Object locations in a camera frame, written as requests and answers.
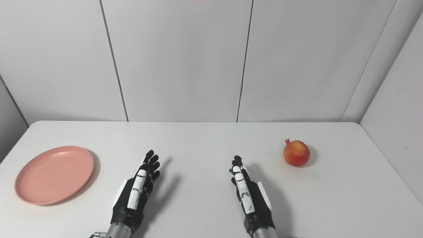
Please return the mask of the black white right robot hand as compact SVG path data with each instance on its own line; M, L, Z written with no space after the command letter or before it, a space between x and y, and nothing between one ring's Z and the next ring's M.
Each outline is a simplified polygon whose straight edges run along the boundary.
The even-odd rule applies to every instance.
M245 216L243 224L247 234L251 238L276 238L271 203L262 183L250 178L239 155L234 156L229 171Z

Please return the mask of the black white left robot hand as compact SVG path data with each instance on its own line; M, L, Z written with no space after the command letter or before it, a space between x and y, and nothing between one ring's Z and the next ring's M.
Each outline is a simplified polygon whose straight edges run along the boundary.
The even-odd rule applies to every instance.
M127 226L130 234L139 228L154 182L160 176L158 160L159 156L149 150L135 175L123 182L112 208L111 225Z

